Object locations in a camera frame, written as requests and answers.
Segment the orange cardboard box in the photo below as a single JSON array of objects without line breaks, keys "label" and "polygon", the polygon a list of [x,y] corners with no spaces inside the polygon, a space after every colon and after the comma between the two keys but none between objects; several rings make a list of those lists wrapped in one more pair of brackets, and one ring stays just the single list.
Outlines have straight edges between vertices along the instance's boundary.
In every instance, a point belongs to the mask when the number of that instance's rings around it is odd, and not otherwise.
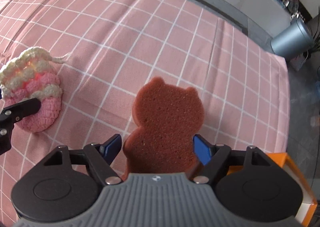
[{"label": "orange cardboard box", "polygon": [[233,151],[227,176],[228,208],[259,222],[294,216],[309,226],[318,205],[311,187],[287,153]]}]

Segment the pink white crochet pouch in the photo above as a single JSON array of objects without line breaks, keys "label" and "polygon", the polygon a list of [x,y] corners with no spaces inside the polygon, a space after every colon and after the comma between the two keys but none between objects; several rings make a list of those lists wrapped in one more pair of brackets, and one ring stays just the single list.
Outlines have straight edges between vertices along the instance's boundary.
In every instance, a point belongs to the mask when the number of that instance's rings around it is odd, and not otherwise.
[{"label": "pink white crochet pouch", "polygon": [[63,90],[52,63],[63,64],[70,54],[53,57],[40,46],[28,48],[1,67],[1,92],[5,106],[32,98],[40,101],[40,110],[18,123],[26,132],[49,128],[59,116]]}]

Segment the red bear shaped sponge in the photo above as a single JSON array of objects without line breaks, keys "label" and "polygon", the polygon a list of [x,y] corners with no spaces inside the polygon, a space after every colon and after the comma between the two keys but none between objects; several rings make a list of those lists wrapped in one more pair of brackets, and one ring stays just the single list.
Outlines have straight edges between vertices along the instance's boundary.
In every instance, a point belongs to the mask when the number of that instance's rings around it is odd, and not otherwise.
[{"label": "red bear shaped sponge", "polygon": [[204,107],[193,87],[181,88],[154,77],[138,92],[132,107],[136,129],[123,145],[131,173],[180,173],[192,176],[200,167],[193,137],[204,122]]}]

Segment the grey metal trash can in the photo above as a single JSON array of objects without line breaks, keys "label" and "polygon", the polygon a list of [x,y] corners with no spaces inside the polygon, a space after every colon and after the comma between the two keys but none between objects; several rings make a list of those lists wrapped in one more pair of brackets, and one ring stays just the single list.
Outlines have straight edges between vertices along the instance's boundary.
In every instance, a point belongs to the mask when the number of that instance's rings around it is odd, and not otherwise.
[{"label": "grey metal trash can", "polygon": [[309,28],[300,19],[294,19],[270,44],[275,55],[290,61],[312,48],[315,42]]}]

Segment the pink checkered tablecloth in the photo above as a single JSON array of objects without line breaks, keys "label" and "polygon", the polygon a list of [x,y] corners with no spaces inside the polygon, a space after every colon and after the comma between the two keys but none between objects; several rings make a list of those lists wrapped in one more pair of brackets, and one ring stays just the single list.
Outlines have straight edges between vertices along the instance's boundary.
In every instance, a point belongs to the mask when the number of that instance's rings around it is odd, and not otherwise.
[{"label": "pink checkered tablecloth", "polygon": [[289,80],[284,59],[188,0],[1,0],[1,63],[40,46],[67,56],[54,66],[59,117],[44,132],[12,132],[1,156],[1,223],[17,215],[13,185],[57,145],[127,138],[137,92],[159,76],[194,87],[206,111],[200,134],[236,150],[285,152]]}]

